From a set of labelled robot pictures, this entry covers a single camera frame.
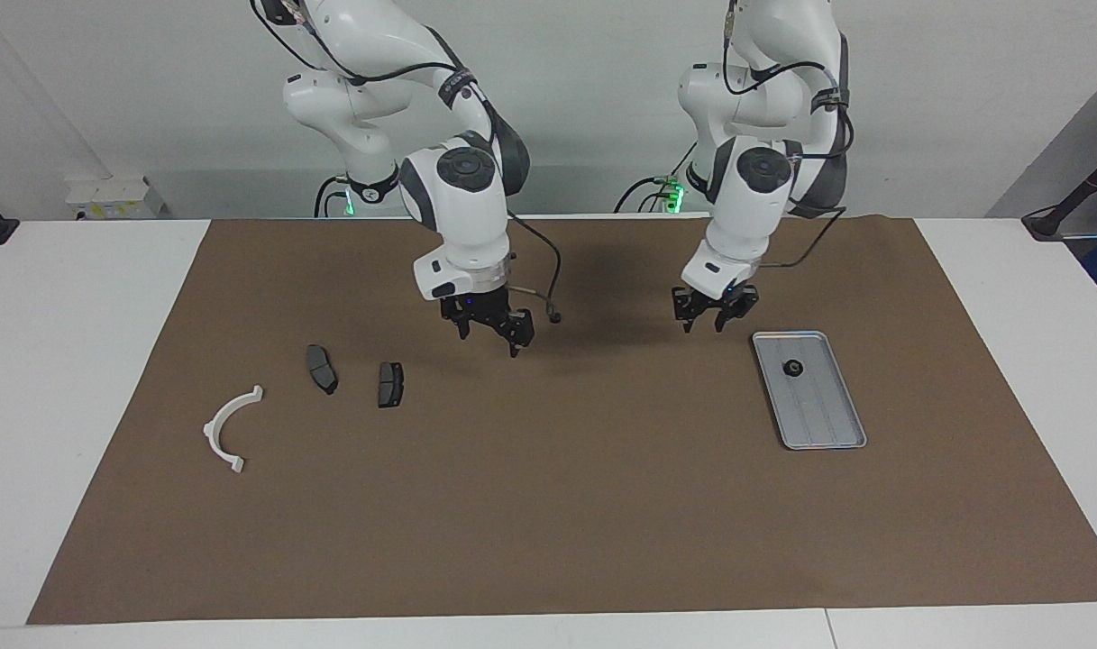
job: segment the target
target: silver rectangular tray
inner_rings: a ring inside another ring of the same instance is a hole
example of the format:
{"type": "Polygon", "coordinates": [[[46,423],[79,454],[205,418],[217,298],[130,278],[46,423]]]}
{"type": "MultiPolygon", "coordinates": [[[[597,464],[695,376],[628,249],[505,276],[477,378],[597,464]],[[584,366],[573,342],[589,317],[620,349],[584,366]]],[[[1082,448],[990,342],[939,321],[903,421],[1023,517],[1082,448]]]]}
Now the silver rectangular tray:
{"type": "Polygon", "coordinates": [[[821,332],[758,332],[753,345],[784,446],[827,451],[868,444],[828,337],[821,332]]]}

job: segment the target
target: white robotic arm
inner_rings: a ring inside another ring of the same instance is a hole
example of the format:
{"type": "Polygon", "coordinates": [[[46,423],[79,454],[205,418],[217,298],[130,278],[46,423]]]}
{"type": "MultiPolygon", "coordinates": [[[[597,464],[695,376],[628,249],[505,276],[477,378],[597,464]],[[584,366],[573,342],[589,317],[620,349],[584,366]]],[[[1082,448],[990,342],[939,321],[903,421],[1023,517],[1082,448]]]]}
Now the white robotic arm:
{"type": "Polygon", "coordinates": [[[689,184],[713,205],[705,237],[681,272],[689,287],[672,291],[686,330],[710,308],[721,309],[717,331],[744,317],[759,299],[747,281],[782,215],[832,213],[845,192],[848,48],[829,1],[732,0],[725,57],[730,48],[747,67],[700,64],[680,80],[680,106],[698,137],[689,184]],[[784,127],[804,110],[805,143],[733,130],[784,127]]]}
{"type": "Polygon", "coordinates": [[[436,30],[392,0],[263,0],[269,22],[299,25],[321,66],[289,79],[289,111],[341,151],[353,193],[366,203],[402,189],[417,221],[444,246],[417,260],[417,286],[461,338],[475,321],[506,338],[512,356],[534,338],[531,312],[508,306],[508,207],[523,187],[528,149],[436,30]],[[369,119],[404,111],[411,86],[437,90],[466,130],[397,166],[369,119]]]}

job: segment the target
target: brown table mat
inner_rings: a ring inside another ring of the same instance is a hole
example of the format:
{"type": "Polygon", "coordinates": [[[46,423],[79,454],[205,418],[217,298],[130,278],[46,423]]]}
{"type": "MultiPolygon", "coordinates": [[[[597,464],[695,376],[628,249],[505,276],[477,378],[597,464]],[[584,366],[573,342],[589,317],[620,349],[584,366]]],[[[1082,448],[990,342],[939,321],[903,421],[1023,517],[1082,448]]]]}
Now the brown table mat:
{"type": "Polygon", "coordinates": [[[539,335],[511,361],[420,299],[419,226],[216,221],[30,623],[1097,601],[1096,535],[912,221],[841,223],[722,335],[671,316],[703,221],[540,226],[565,321],[513,297],[539,335]],[[781,446],[750,335],[787,329],[832,339],[868,448],[781,446]],[[201,429],[256,383],[235,475],[201,429]]]}

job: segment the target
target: table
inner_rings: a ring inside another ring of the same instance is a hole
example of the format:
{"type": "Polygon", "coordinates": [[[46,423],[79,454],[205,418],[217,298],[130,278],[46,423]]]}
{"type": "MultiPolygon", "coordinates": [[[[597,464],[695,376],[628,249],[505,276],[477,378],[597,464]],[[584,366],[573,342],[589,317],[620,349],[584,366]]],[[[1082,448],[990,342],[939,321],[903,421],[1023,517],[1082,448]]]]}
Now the table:
{"type": "MultiPolygon", "coordinates": [[[[206,231],[29,223],[0,248],[0,647],[1097,647],[1097,604],[408,620],[23,625],[206,231]]],[[[1017,221],[919,223],[1097,531],[1097,288],[1017,221]]]]}

